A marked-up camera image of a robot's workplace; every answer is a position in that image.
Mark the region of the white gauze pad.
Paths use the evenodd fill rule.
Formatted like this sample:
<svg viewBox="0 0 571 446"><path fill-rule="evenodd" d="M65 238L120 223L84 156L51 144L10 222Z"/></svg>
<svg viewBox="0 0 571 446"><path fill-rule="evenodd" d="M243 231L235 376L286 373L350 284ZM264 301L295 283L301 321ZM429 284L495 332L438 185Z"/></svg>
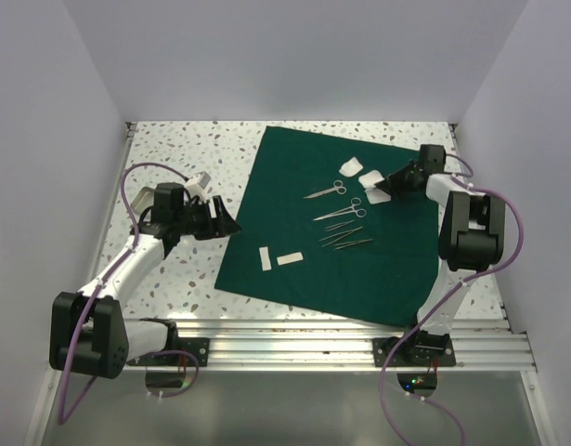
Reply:
<svg viewBox="0 0 571 446"><path fill-rule="evenodd" d="M366 196L370 204L388 203L392 200L388 193L378 189L367 190Z"/></svg>
<svg viewBox="0 0 571 446"><path fill-rule="evenodd" d="M359 172L363 170L363 164L358 160L357 157L352 157L350 160L345 162L339 169L339 173L344 177L354 177Z"/></svg>
<svg viewBox="0 0 571 446"><path fill-rule="evenodd" d="M358 181L364 190L373 190L378 183L384 181L384 177L378 170L372 170L360 176Z"/></svg>

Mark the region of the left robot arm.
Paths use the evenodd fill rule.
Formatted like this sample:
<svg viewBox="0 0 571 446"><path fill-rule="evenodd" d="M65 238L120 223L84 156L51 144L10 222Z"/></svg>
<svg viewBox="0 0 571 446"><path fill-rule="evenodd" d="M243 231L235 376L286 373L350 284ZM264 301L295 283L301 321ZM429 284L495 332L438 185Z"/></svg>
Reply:
<svg viewBox="0 0 571 446"><path fill-rule="evenodd" d="M185 238L226 238L241 231L223 199L210 199L179 183L161 183L152 204L136 217L120 254L95 279L53 302L49 364L62 371L113 379L125 364L151 356L175 362L181 352L175 323L160 318L127 321L123 310L137 287Z"/></svg>

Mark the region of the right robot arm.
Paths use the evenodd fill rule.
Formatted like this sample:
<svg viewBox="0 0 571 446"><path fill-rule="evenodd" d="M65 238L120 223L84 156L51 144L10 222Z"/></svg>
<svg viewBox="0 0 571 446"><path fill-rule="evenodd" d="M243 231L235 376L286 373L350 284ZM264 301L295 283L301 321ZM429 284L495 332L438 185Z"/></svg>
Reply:
<svg viewBox="0 0 571 446"><path fill-rule="evenodd" d="M504 250L506 203L445 170L450 155L439 145L422 145L419 156L374 182L373 189L392 199L412 192L442 206L437 251L441 260L433 288L419 308L416 327L401 343L406 361L423 364L443 348L471 283L497 265Z"/></svg>

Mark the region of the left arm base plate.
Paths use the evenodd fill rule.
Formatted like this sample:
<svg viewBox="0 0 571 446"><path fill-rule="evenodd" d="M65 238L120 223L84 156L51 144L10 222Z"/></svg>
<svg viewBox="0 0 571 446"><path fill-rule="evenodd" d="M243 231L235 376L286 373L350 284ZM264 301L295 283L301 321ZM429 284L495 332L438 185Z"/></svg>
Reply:
<svg viewBox="0 0 571 446"><path fill-rule="evenodd" d="M172 353L153 352L147 353L136 359L132 359L127 364L129 366L153 366L153 367L177 367L194 366L195 358L200 367L206 367L210 352L211 341L207 337L180 337L175 344Z"/></svg>

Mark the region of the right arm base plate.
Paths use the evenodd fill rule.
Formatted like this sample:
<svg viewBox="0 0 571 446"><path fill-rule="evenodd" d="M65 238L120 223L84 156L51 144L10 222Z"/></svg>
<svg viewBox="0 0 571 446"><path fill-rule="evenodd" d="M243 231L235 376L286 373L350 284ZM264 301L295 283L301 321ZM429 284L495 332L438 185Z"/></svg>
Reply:
<svg viewBox="0 0 571 446"><path fill-rule="evenodd" d="M399 337L373 338L372 356L376 367L384 362L400 340ZM454 367L457 364L454 347L448 334L429 336L418 334L403 343L388 362L391 367Z"/></svg>

